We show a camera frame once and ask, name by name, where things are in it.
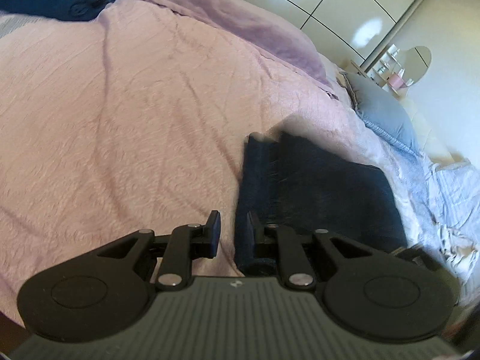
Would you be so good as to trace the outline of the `dark blue denim jeans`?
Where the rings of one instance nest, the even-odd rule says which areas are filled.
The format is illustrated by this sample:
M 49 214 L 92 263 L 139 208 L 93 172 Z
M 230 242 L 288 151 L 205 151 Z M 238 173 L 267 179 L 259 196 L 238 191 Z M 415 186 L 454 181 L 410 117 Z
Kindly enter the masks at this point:
M 244 144 L 234 225 L 234 262 L 243 275 L 272 275 L 275 261 L 254 256 L 247 215 L 306 235 L 326 229 L 376 250 L 405 247 L 407 238 L 391 186 L 375 166 L 349 162 L 310 140 L 250 135 Z

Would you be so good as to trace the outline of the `pink textured bedspread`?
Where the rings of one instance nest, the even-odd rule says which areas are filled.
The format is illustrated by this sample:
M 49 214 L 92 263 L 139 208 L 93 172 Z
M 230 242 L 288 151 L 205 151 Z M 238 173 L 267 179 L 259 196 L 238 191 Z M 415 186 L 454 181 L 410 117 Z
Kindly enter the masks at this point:
M 420 223 L 393 148 L 297 67 L 220 28 L 142 0 L 87 23 L 1 39 L 1 312 L 36 273 L 150 228 L 221 214 L 199 275 L 236 276 L 243 142 L 283 120 L 385 173 L 409 244 Z

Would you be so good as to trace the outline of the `grey blue pillow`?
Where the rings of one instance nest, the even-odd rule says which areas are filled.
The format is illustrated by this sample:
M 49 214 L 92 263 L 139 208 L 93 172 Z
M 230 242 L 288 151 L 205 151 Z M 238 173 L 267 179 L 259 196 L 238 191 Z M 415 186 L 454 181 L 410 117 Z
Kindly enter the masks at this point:
M 369 78 L 352 72 L 342 76 L 352 108 L 365 126 L 396 149 L 420 156 L 412 122 L 400 103 Z

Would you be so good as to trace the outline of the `light blue striped sheet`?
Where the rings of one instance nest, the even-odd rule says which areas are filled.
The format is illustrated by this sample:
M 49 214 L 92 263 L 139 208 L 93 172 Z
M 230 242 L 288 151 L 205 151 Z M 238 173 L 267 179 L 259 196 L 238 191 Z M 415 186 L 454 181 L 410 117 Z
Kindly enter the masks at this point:
M 406 232 L 460 282 L 459 302 L 479 297 L 479 169 L 394 150 L 399 179 L 420 226 Z

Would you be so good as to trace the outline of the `pink cup on shelf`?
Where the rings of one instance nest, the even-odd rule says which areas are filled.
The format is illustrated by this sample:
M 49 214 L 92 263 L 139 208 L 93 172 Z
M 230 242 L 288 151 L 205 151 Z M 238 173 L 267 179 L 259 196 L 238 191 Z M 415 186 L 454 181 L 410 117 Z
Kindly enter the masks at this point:
M 400 89 L 404 85 L 403 78 L 395 72 L 391 74 L 387 83 L 395 90 Z

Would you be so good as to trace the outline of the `lilac fleece blanket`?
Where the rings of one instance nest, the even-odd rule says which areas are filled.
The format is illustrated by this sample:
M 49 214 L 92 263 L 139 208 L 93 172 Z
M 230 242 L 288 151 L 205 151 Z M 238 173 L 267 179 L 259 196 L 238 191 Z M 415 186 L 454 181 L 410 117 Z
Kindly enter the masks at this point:
M 201 98 L 280 86 L 320 102 L 337 101 L 309 37 L 290 22 L 243 0 L 121 0 L 133 50 L 153 68 L 136 64 L 143 82 L 185 73 Z

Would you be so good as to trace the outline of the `blue folded garment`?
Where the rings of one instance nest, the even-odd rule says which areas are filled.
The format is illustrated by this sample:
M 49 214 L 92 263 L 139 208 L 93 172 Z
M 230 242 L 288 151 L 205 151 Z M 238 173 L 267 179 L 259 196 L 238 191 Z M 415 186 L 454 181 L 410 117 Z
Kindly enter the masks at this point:
M 68 22 L 95 19 L 115 0 L 1 0 L 1 11 Z

